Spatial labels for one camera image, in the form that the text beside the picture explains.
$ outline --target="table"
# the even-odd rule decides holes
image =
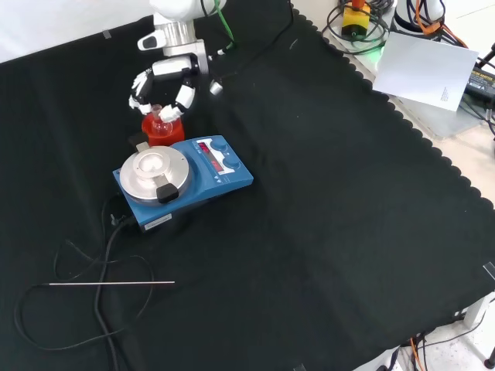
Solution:
[[[297,9],[321,30],[326,25],[326,14],[328,14],[336,5],[336,2],[300,2],[295,0],[294,4]],[[464,14],[462,11],[466,12],[465,9],[462,11],[459,10],[458,5],[461,4],[452,3],[451,6],[449,6],[448,20],[450,27],[454,29],[462,39],[466,40],[471,46],[477,48],[481,52],[490,50],[490,45],[493,43],[493,40],[490,41],[490,39],[487,39],[485,40],[485,45],[483,45],[483,40],[471,32],[471,24],[463,25],[463,23],[466,23],[465,19],[457,19],[458,15]],[[480,8],[488,5],[490,5],[490,1],[486,2],[484,5],[480,5]],[[391,17],[387,15],[385,21],[390,24]],[[326,32],[326,37],[339,49],[350,46],[349,43],[335,39],[329,31]],[[378,60],[376,55],[348,56],[347,58],[350,59],[350,62],[356,66],[357,70],[359,70],[367,79],[374,81],[377,74]],[[492,133],[482,121],[472,118],[461,109],[459,109],[457,113],[450,113],[436,107],[404,100],[399,97],[390,97],[390,100],[394,103],[395,108],[413,123],[415,128],[421,130],[422,134],[431,140],[435,147],[441,149],[444,155],[452,160],[452,164],[461,170],[461,172],[472,182],[473,186],[480,189],[482,194],[490,201],[495,201],[495,192],[491,187],[493,181],[495,181],[495,161],[493,160],[495,145],[493,144]],[[439,120],[439,123],[441,122],[442,125],[445,125],[447,120],[451,128],[445,131],[441,125],[436,125],[435,122],[431,122],[433,117],[437,117],[437,120]],[[428,127],[430,124],[435,125],[433,130]],[[460,132],[455,136],[450,136],[450,138],[445,138],[445,135],[438,136],[435,134],[436,132],[442,133],[444,131]],[[488,298],[482,298],[468,308],[464,321],[467,328],[473,328],[474,325],[479,322],[486,311],[488,302]],[[385,352],[382,356],[369,364],[363,365],[362,369],[375,370],[377,364],[380,362],[386,363],[384,361],[389,358],[390,352]]]
[[[226,13],[244,48],[216,72],[235,68],[287,22],[281,0],[230,4]],[[150,28],[139,22],[109,40],[92,36],[2,65],[8,104],[0,121],[11,123],[2,137],[19,133],[19,116],[24,129],[22,151],[15,140],[0,147],[9,159],[0,171],[12,180],[0,184],[8,195],[0,211],[10,215],[0,229],[7,312],[26,285],[53,279],[60,241],[89,247],[101,238],[98,209],[114,188],[111,170],[127,158],[126,138],[138,128],[136,116],[114,108],[127,101],[136,71],[156,58],[135,50]],[[223,42],[210,23],[197,28],[212,46]],[[351,370],[491,289],[481,266],[495,257],[493,206],[302,18],[225,92],[198,101],[186,134],[220,131],[257,180],[195,210],[177,230],[121,239],[122,254],[137,250],[157,277],[178,282],[119,339],[135,367]],[[467,244],[472,253],[458,254]],[[111,278],[142,275],[128,267]],[[144,294],[106,292],[112,326],[131,318]],[[97,331],[91,297],[38,293],[25,313],[31,333],[52,345],[90,337]],[[9,369],[106,362],[101,345],[35,352],[7,318],[0,335],[13,339],[2,347]]]

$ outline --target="black fabric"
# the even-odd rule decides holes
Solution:
[[[225,12],[239,48],[213,65],[216,75],[288,21],[284,0],[231,0]],[[219,27],[197,23],[211,51],[224,47]],[[23,289],[53,279],[64,239],[96,255],[111,171],[140,124],[127,109],[131,83],[159,59],[137,51],[151,31],[145,19],[0,66],[2,369],[108,369],[103,342],[52,354],[24,343],[12,309]],[[482,269],[495,260],[492,204],[303,17],[226,80],[222,97],[199,94],[184,122],[189,138],[221,133],[255,182],[156,233],[119,239],[117,256],[139,252],[157,279],[177,282],[118,336],[132,369],[352,370],[493,289]],[[63,266],[80,267],[68,251]],[[109,279],[147,277],[129,263]],[[97,335],[93,293],[36,292],[29,333],[54,347]],[[105,289],[111,327],[146,294]]]

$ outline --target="white table surface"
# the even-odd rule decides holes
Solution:
[[[292,0],[294,7],[298,9],[308,20],[312,21],[321,31],[326,25],[326,16],[336,5],[336,0]],[[476,45],[476,49],[482,54],[490,50],[491,45],[495,42],[495,33],[491,29],[490,19],[495,18],[495,0],[476,0],[476,6],[471,9],[463,8],[459,0],[445,0],[447,7],[452,6],[452,17],[456,22],[451,22],[449,27],[464,39],[468,45]],[[479,35],[484,33],[486,38],[482,40]],[[325,34],[330,42],[338,48],[342,48],[336,39]],[[355,57],[348,56],[350,62],[354,64],[365,78],[374,81],[374,75]],[[423,135],[433,142],[433,145],[440,149],[443,155],[452,161],[452,164],[458,167],[463,176],[467,177],[473,187],[481,191],[482,197],[495,203],[495,142],[493,135],[486,124],[480,124],[469,129],[455,137],[438,140],[433,138],[431,132],[421,126],[421,122],[416,117],[420,112],[414,112],[407,109],[397,98],[392,97],[391,102],[395,104],[406,119],[423,132]]]

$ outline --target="white paper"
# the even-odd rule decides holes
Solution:
[[[478,52],[392,32],[373,89],[457,111]]]

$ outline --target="orange cable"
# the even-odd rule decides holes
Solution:
[[[419,27],[421,27],[421,30],[423,31],[423,33],[425,35],[431,35],[432,33],[438,31],[438,29],[440,27],[442,27],[440,22],[435,22],[428,27],[425,27],[425,25],[423,25],[423,22],[421,20],[421,13],[419,11],[419,7],[420,7],[420,0],[416,0],[416,22],[419,24]]]
[[[416,361],[418,361],[419,368],[421,369],[421,371],[425,371],[425,369],[423,369],[423,365],[421,364],[421,361],[419,360],[418,352],[416,352],[416,347],[415,347],[415,344],[412,341],[412,338],[410,340],[411,340],[412,352],[415,354],[415,358],[416,358]]]
[[[450,30],[449,27],[447,27],[446,25],[442,26],[440,22],[435,22],[432,25],[425,27],[425,25],[423,25],[423,22],[421,20],[420,5],[421,5],[421,1],[416,0],[416,22],[418,23],[419,27],[421,28],[421,30],[425,35],[431,35],[432,33],[438,31],[439,29],[444,29],[448,34],[450,34],[450,36],[452,36],[459,43],[461,43],[462,46],[464,46],[465,48],[468,47],[465,42],[463,42],[459,37],[457,37],[454,34],[454,32]]]
[[[447,27],[446,25],[443,25],[442,27],[448,34],[450,34],[454,39],[456,39],[457,41],[459,41],[465,48],[467,48],[467,45],[465,42],[463,42],[459,37],[457,37],[456,35],[454,35],[454,32],[452,32],[450,30],[449,27]]]

